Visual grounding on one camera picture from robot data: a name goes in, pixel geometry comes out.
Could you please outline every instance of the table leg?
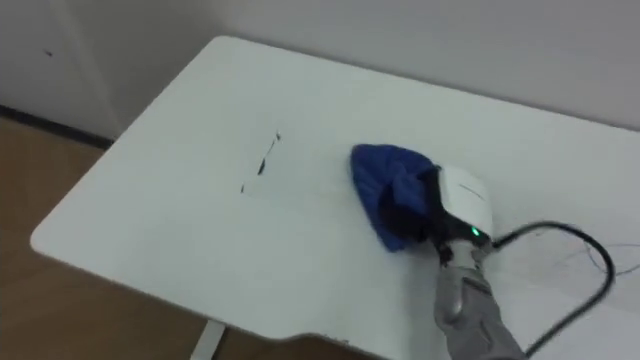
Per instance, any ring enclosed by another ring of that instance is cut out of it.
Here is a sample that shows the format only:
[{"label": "table leg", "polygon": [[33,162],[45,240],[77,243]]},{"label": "table leg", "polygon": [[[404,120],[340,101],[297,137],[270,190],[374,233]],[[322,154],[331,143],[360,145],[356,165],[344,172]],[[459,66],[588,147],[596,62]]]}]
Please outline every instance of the table leg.
[{"label": "table leg", "polygon": [[222,333],[224,333],[223,324],[213,320],[207,321],[207,325],[202,330],[202,334],[200,334],[196,348],[193,349],[191,360],[211,360],[218,347]]}]

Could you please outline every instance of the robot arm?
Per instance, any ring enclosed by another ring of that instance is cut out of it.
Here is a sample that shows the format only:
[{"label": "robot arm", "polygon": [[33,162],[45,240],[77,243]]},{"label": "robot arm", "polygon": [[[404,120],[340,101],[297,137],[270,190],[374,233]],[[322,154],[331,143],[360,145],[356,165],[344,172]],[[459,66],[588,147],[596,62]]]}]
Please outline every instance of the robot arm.
[{"label": "robot arm", "polygon": [[451,359],[524,360],[525,354],[502,323],[481,267],[461,253],[473,246],[454,242],[453,259],[438,274],[435,319],[447,338]]},{"label": "robot arm", "polygon": [[431,205],[441,209],[432,239],[441,260],[435,319],[449,354],[452,360],[524,360],[482,273],[493,231],[488,192],[457,168],[443,168],[437,183],[431,189],[437,194]]}]

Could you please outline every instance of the white table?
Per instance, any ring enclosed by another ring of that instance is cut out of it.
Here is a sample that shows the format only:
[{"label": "white table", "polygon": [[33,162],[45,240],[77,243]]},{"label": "white table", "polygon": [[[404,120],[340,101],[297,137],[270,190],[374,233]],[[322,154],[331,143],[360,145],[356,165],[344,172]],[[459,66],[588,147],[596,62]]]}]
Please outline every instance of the white table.
[{"label": "white table", "polygon": [[[446,359],[432,320],[437,261],[427,247],[380,245],[350,181],[355,143],[393,143],[471,171],[492,195],[498,233],[547,218],[609,245],[640,244],[640,134],[218,37],[32,245],[267,338],[319,334],[392,359]],[[585,254],[571,256],[582,249],[546,233],[490,259],[523,347],[599,285]],[[618,262],[632,255],[614,252]],[[537,359],[603,359],[611,349],[635,359],[634,276]],[[221,329],[210,322],[197,352],[213,351]]]}]

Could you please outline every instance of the blue cloth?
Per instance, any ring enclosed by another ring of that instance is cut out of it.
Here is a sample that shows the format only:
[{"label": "blue cloth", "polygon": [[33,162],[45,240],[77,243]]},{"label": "blue cloth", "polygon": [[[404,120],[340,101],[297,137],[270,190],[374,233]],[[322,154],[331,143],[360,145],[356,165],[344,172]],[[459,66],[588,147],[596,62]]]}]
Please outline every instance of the blue cloth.
[{"label": "blue cloth", "polygon": [[383,191],[390,185],[396,204],[427,217],[425,188],[417,176],[434,168],[424,155],[394,145],[361,144],[351,150],[353,183],[371,225],[389,251],[404,249],[406,239],[389,231],[380,219],[378,207]]}]

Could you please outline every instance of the ink mark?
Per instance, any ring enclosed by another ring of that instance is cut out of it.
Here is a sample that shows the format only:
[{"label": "ink mark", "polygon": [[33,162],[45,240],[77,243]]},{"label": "ink mark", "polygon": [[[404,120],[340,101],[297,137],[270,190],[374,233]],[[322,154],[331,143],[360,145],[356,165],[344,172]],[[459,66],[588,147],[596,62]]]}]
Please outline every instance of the ink mark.
[{"label": "ink mark", "polygon": [[276,141],[275,141],[275,140],[273,140],[273,141],[271,142],[271,146],[269,146],[269,150],[267,150],[267,153],[266,153],[265,157],[267,157],[267,155],[269,155],[269,153],[271,152],[271,149],[273,149],[273,145],[275,145],[275,144],[276,144]]},{"label": "ink mark", "polygon": [[264,154],[264,157],[262,158],[262,162],[260,163],[260,168],[258,169],[258,175],[262,175],[262,173],[264,172],[264,168],[267,164],[267,156],[269,156],[269,154],[271,153],[271,150],[273,150],[273,147],[276,145],[276,142],[280,141],[280,139],[282,139],[282,136],[280,135],[280,132],[276,130],[276,137],[271,141],[271,146],[269,146],[269,150],[267,150],[267,153]]},{"label": "ink mark", "polygon": [[262,175],[264,172],[264,167],[266,165],[267,158],[262,159],[262,163],[260,164],[260,169],[258,169],[258,176]]}]

